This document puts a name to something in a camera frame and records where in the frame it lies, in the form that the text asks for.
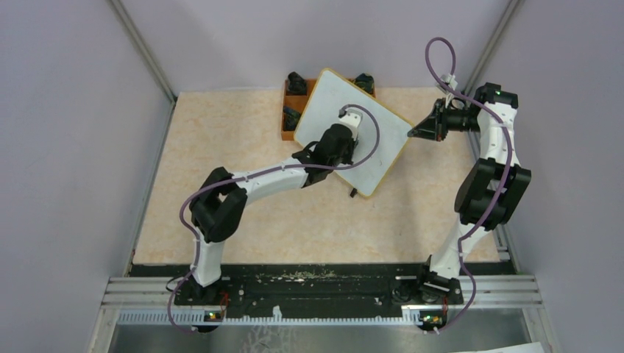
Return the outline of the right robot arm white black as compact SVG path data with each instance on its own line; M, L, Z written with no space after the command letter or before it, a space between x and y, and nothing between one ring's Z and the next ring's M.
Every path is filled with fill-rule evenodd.
M410 138L443 141L451 131L478 132L480 156L455 198L458 215L443 246L429 256L414 283L424 303L460 304L458 276L462 259L494 228L506 224L531 182L514 146L518 96L487 82L475 91L468 107L455 108L437 99L429 116L413 127Z

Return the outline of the whiteboard with yellow frame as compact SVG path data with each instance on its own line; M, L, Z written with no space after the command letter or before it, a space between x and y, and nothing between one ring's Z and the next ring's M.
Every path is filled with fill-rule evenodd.
M358 127L358 145L353 162L361 165L336 173L364 197L370 197L408 142L410 123L380 103L374 96L331 68L323 69L316 79L308 102L294 132L294 140L305 146L319 140L330 126L338 121L341 108L361 115Z

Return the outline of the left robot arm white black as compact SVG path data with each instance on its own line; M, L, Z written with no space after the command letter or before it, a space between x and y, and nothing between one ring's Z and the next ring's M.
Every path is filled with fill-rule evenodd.
M282 191L309 187L325 180L340 165L352 164L357 138L355 125L335 123L318 141L264 170L236 174L224 167L214 169L187 202L191 220L183 222L196 238L189 277L194 298L203 304L219 298L224 243L238 229L247 206Z

